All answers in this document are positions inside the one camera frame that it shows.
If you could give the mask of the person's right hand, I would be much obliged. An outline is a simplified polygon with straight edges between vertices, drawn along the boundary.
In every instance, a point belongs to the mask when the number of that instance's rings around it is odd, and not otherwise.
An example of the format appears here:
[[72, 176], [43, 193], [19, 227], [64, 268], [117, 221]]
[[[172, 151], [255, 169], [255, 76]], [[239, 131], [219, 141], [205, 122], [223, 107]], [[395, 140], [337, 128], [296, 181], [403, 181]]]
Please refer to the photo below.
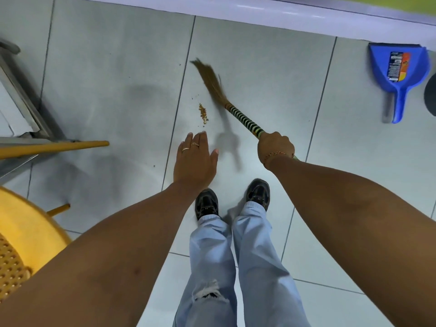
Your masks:
[[263, 132], [259, 137], [257, 153], [265, 169], [270, 170], [270, 164], [276, 158], [293, 159], [295, 147], [287, 136], [283, 136], [279, 132]]

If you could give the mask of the person's left hand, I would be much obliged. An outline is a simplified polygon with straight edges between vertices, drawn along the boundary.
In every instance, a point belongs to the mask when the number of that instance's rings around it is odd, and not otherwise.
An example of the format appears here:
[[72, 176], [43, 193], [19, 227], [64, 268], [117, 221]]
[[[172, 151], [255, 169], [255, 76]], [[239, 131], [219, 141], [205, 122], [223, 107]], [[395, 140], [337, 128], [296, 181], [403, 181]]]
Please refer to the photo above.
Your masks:
[[210, 169], [208, 135], [205, 131], [188, 133], [177, 149], [173, 171], [174, 183], [200, 193], [209, 187], [215, 178], [217, 169]]

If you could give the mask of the grass broom with striped handle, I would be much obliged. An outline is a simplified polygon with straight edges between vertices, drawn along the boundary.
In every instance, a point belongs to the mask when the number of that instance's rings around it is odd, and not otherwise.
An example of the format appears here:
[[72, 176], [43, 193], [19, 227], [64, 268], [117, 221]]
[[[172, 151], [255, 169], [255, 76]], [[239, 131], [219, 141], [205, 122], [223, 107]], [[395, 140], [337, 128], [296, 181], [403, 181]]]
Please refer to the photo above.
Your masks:
[[229, 101], [223, 91], [221, 78], [215, 74], [211, 65], [201, 62], [198, 58], [190, 62], [198, 70], [212, 100], [232, 114], [254, 137], [260, 139], [265, 131]]

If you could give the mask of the person's left forearm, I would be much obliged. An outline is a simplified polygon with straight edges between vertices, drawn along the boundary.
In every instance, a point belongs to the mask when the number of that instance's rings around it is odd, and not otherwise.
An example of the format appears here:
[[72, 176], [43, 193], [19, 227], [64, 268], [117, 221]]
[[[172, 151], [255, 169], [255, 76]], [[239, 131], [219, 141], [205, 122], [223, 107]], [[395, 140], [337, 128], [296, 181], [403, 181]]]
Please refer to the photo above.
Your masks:
[[104, 219], [0, 305], [0, 327], [136, 327], [200, 181]]

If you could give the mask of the person's right forearm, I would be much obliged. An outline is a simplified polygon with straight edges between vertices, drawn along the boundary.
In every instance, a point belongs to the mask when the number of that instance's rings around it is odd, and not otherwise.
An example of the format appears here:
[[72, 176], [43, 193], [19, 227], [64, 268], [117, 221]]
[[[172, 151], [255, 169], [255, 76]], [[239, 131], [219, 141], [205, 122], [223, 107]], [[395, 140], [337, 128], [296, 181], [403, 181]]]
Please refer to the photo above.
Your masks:
[[436, 221], [364, 177], [285, 157], [270, 170], [310, 231], [396, 327], [436, 327]]

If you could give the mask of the black left shoe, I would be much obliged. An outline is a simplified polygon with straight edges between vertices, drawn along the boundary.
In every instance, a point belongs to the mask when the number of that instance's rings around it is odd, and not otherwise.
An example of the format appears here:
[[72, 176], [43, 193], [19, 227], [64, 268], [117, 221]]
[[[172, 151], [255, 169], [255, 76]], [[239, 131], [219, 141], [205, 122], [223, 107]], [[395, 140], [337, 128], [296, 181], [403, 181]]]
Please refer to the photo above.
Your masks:
[[197, 221], [203, 216], [219, 215], [218, 198], [215, 192], [210, 188], [200, 192], [195, 199], [194, 210]]

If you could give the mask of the black shoe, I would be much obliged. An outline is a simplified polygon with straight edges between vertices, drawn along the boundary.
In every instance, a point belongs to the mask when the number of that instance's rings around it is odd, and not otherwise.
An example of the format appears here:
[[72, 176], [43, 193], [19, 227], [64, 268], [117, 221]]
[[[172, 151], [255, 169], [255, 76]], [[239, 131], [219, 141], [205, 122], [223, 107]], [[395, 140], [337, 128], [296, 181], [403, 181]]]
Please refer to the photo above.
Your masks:
[[203, 216], [219, 215], [218, 198], [215, 192], [210, 188], [200, 192], [195, 199], [194, 210], [197, 221]]
[[246, 202], [258, 203], [267, 211], [270, 205], [270, 198], [270, 186], [262, 179], [254, 179], [247, 187], [245, 195]]

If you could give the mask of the black right shoe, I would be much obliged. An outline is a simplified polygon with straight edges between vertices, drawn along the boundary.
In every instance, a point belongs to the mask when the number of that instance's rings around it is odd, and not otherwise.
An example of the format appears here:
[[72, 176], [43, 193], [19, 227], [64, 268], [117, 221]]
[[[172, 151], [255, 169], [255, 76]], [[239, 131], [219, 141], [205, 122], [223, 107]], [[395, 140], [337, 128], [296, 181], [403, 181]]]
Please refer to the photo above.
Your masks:
[[262, 179], [254, 179], [247, 187], [245, 195], [246, 202], [258, 203], [267, 211], [270, 205], [270, 198], [270, 186]]

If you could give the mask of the light blue jeans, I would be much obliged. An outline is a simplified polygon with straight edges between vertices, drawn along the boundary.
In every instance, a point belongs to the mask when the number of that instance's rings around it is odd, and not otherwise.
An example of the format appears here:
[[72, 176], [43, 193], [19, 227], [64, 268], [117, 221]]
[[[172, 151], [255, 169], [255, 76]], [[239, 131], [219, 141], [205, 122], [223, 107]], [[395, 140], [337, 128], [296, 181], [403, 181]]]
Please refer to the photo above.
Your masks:
[[232, 226], [205, 215], [190, 236], [191, 275], [173, 327], [236, 327], [236, 267], [245, 327], [311, 327], [301, 297], [270, 238], [259, 203], [247, 202]]

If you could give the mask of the yellow pole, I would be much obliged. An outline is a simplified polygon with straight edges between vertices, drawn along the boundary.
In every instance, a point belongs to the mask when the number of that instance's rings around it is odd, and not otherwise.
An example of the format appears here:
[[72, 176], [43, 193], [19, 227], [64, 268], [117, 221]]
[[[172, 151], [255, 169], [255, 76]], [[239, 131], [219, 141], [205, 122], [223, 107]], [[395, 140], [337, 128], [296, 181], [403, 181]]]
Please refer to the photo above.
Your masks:
[[51, 154], [66, 151], [109, 146], [109, 141], [50, 142], [44, 144], [0, 146], [0, 160], [29, 155]]

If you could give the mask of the yellow plastic chair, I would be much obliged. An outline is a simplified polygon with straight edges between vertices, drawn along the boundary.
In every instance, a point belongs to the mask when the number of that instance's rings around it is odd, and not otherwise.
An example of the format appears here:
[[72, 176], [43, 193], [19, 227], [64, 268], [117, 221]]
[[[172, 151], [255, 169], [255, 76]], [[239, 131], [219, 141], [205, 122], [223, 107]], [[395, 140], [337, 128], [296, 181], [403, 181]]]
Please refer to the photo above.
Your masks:
[[46, 212], [0, 186], [0, 304], [72, 242], [53, 219], [69, 208]]

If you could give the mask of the blue plastic dustpan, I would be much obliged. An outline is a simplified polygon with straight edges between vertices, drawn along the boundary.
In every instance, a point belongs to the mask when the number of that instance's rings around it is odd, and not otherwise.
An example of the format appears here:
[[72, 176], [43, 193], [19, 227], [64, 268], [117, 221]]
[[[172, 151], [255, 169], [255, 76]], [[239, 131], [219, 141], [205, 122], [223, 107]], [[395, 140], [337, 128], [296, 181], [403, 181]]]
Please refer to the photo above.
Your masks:
[[373, 76], [382, 90], [394, 97], [392, 124], [404, 115], [408, 92], [420, 85], [430, 71], [426, 47], [420, 44], [368, 44]]

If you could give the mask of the black round object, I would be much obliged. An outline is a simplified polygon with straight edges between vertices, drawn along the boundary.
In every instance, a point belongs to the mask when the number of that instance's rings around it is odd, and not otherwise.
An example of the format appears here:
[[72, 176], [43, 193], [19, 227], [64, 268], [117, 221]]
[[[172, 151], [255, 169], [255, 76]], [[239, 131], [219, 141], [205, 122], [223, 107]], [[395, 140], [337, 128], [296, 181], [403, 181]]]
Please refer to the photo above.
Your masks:
[[436, 117], [436, 72], [429, 78], [423, 98], [427, 110]]

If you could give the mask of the grey metal frame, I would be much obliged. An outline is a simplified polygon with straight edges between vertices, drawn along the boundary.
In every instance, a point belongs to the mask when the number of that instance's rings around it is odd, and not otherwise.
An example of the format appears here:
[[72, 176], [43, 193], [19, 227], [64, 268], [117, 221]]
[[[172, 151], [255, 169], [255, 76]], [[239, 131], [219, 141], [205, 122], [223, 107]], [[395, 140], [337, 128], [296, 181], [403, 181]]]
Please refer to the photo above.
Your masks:
[[79, 142], [54, 133], [37, 110], [37, 98], [28, 94], [18, 79], [13, 56], [18, 45], [0, 38], [0, 148]]

